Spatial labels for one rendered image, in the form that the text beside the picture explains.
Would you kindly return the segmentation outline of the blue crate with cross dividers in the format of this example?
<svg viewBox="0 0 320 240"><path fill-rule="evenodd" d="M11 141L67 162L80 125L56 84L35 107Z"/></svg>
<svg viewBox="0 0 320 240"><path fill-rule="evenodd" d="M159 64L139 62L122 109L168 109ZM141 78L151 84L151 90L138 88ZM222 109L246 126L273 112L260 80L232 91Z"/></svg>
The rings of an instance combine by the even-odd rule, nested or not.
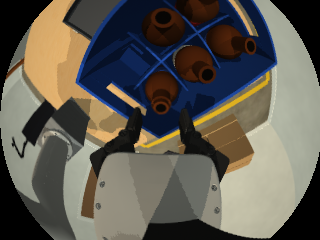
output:
<svg viewBox="0 0 320 240"><path fill-rule="evenodd" d="M75 82L103 104L129 119L135 108L106 88L112 83L146 109L145 115L141 113L142 129L159 139L179 129L181 109L187 108L189 117L195 120L251 85L277 65L269 28L253 0L238 1L250 17L258 36L249 34L229 0L218 0L220 9L215 19L195 26L196 29L174 8L176 1L121 0L94 34ZM158 8L177 11L185 21L185 34L174 45L153 45L142 33L144 17ZM253 55L243 52L231 60L214 56L199 33L220 24L230 25L243 37L252 38L256 43L256 52ZM216 70L216 77L211 83L188 82L178 74L172 61L172 53L183 44L202 47L211 55ZM145 85L149 75L162 64L180 83L178 82L178 95L171 103L169 111L157 114L145 94Z"/></svg>

